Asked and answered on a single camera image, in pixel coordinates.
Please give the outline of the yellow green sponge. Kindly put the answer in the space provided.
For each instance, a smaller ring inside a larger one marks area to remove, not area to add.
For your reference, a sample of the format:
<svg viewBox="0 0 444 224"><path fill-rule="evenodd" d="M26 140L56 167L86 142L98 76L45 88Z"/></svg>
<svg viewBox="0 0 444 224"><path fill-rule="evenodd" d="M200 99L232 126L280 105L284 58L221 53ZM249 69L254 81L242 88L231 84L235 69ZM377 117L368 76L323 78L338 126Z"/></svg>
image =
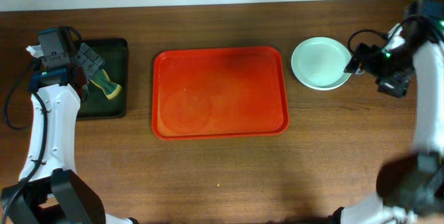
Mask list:
<svg viewBox="0 0 444 224"><path fill-rule="evenodd" d="M112 82L104 69L97 71L89 81L97 86L108 100L115 98L122 90L122 86Z"/></svg>

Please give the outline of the light green plate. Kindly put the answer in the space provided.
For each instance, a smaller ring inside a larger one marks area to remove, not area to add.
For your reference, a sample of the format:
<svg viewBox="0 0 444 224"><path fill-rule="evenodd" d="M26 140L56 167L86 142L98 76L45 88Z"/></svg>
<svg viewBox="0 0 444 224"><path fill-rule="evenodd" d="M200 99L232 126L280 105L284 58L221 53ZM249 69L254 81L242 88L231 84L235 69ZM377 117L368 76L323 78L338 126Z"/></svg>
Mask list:
<svg viewBox="0 0 444 224"><path fill-rule="evenodd" d="M344 72L351 60L350 52L342 43L328 37L313 37L301 42L291 56L292 67L324 65L338 67Z"/></svg>

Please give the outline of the white plate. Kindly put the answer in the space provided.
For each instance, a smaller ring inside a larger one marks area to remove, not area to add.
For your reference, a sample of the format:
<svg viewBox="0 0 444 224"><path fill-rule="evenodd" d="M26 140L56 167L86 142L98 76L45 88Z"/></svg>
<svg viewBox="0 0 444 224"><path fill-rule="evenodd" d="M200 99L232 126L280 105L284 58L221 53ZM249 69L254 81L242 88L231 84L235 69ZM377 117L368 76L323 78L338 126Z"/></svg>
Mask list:
<svg viewBox="0 0 444 224"><path fill-rule="evenodd" d="M292 72L306 87L319 91L327 91L342 86L351 74L339 71L338 67L324 65L294 66Z"/></svg>

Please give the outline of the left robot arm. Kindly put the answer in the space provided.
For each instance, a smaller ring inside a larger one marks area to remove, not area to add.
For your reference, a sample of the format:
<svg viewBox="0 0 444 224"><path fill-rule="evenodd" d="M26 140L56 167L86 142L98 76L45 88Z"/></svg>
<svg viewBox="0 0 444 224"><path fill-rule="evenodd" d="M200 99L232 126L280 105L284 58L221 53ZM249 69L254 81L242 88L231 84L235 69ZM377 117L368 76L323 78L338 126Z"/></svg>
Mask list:
<svg viewBox="0 0 444 224"><path fill-rule="evenodd" d="M1 191L1 222L13 223L136 223L106 213L100 197L77 175L75 125L88 85L109 100L121 85L110 80L104 59L72 26L38 33L39 44L28 46L32 71L28 91L33 104L30 146L17 184Z"/></svg>

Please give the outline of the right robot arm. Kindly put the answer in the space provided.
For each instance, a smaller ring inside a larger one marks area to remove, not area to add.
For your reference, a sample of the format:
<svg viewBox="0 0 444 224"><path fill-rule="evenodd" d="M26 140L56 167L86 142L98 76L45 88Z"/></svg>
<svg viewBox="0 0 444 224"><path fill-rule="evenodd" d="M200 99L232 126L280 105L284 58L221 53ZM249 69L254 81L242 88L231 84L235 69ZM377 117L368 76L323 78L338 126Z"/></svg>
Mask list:
<svg viewBox="0 0 444 224"><path fill-rule="evenodd" d="M360 44L344 71L373 75L379 92L396 98L416 78L412 153L385 163L376 192L337 209L328 223L413 223L443 213L443 2L409 4L384 39L382 47Z"/></svg>

